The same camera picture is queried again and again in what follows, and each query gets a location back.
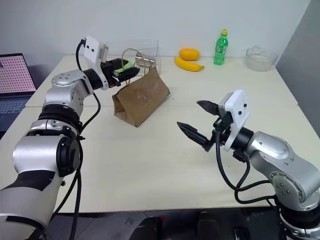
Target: green object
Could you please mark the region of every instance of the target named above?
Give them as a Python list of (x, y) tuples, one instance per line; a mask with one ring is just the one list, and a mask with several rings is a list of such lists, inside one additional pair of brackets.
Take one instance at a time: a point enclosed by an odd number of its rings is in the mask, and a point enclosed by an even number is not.
[(216, 41), (215, 53), (214, 53), (214, 64), (222, 65), (225, 63), (226, 52), (228, 48), (228, 39), (227, 39), (228, 30), (222, 29), (221, 36)]
[[(128, 61), (128, 63), (126, 65), (124, 65), (123, 67), (124, 67), (124, 70), (126, 70), (126, 69), (129, 69), (129, 68), (132, 68), (132, 66), (133, 66), (132, 63), (130, 61)], [(121, 68), (119, 68), (119, 69), (117, 69), (115, 71), (119, 74), (119, 73), (123, 72), (124, 70), (121, 67)]]

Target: clear plastic box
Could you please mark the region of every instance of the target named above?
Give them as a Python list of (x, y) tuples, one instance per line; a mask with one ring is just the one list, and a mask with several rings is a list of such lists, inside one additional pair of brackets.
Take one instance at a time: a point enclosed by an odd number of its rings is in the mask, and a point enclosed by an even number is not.
[[(119, 40), (113, 41), (110, 40), (106, 43), (109, 47), (108, 50), (108, 58), (107, 60), (121, 58), (123, 52), (128, 49), (135, 49), (140, 53), (150, 56), (155, 59), (155, 66), (157, 68), (158, 73), (160, 74), (160, 59), (158, 56), (158, 48), (159, 48), (159, 41), (158, 40)], [(123, 59), (130, 61), (132, 64), (136, 61), (137, 52), (133, 50), (128, 50), (124, 53)], [(145, 73), (149, 71), (148, 67), (138, 66), (135, 64), (135, 67), (140, 68), (140, 72), (138, 76), (143, 76)]]

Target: laptop screen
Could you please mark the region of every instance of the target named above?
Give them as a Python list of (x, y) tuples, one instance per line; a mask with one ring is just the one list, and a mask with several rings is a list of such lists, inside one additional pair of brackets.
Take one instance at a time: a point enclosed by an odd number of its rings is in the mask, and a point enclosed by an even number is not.
[(35, 91), (24, 56), (21, 53), (0, 55), (0, 94)]

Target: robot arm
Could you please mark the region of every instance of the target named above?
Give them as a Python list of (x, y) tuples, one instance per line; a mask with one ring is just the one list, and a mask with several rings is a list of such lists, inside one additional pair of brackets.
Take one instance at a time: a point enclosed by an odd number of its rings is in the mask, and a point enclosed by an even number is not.
[[(224, 145), (226, 151), (233, 149), (233, 157), (244, 163), (248, 161), (272, 184), (275, 202), (281, 212), (281, 222), (290, 236), (320, 239), (320, 171), (296, 155), (285, 140), (260, 131), (254, 133), (243, 127), (249, 115), (248, 101), (243, 90), (229, 93), (220, 104), (210, 101), (197, 103), (219, 118), (213, 124), (210, 140), (192, 126), (178, 122), (187, 137), (208, 152), (216, 143), (216, 134), (219, 134), (218, 144)], [(219, 170), (225, 175), (221, 164)], [(231, 188), (235, 190), (236, 196), (238, 192), (244, 191), (238, 186), (231, 185)]]
[(88, 37), (84, 56), (90, 68), (61, 73), (51, 80), (38, 120), (14, 149), (17, 179), (0, 190), (1, 240), (33, 239), (35, 235), (38, 239), (51, 219), (63, 178), (81, 164), (84, 99), (96, 89), (120, 86), (138, 74), (137, 67), (116, 73), (121, 59), (105, 61), (107, 50), (105, 44)]

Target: laptop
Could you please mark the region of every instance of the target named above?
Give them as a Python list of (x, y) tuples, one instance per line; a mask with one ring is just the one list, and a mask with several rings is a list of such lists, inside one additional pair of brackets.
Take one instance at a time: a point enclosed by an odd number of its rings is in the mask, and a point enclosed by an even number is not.
[(35, 91), (23, 54), (0, 55), (0, 132), (8, 130)]

